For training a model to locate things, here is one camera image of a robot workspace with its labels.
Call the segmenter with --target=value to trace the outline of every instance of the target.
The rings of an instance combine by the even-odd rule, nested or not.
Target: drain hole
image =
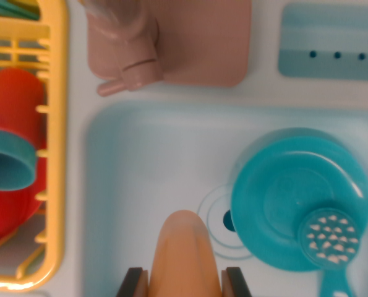
[[[232,216],[231,216],[231,211],[230,210],[228,210],[225,213],[225,215],[223,216],[223,224],[226,227],[226,229],[228,229],[229,231],[236,232],[236,230],[234,229],[234,226],[233,226]]]

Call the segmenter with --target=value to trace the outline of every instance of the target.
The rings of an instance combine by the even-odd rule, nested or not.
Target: red cup
[[[16,68],[0,71],[0,130],[13,133],[40,148],[43,85],[33,74]]]
[[[0,237],[26,222],[40,207],[35,195],[46,189],[46,159],[37,162],[35,182],[18,191],[0,192]]]
[[[0,191],[29,187],[36,178],[36,150],[43,138],[43,84],[31,73],[0,71]]]

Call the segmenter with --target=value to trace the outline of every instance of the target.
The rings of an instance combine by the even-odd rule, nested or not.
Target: sink basin
[[[218,270],[240,266],[253,296],[318,296],[319,273],[264,264],[226,225],[231,185],[259,139],[292,128],[331,135],[368,174],[368,112],[134,100],[99,113],[85,142],[83,296],[115,296],[129,267],[150,270],[163,222],[181,209],[202,217]],[[368,296],[368,227],[348,278]]]

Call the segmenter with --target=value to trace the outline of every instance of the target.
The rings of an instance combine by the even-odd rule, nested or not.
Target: toy kitchen sink
[[[207,225],[218,270],[240,267],[253,296],[318,296],[318,270],[262,262],[227,213],[251,156],[287,131],[328,135],[368,178],[368,0],[252,0],[239,84],[158,82],[108,97],[88,66],[83,7],[67,2],[66,247],[55,276],[27,294],[116,296],[129,267],[151,269],[163,222],[186,209]],[[347,277],[368,297],[368,224]]]

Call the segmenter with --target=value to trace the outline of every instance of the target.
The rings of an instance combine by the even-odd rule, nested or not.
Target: faucet spout
[[[137,90],[163,80],[156,54],[158,24],[143,0],[84,0],[89,24],[89,51],[108,56],[117,73],[98,88],[101,96],[124,89]],[[100,72],[107,64],[89,55]]]

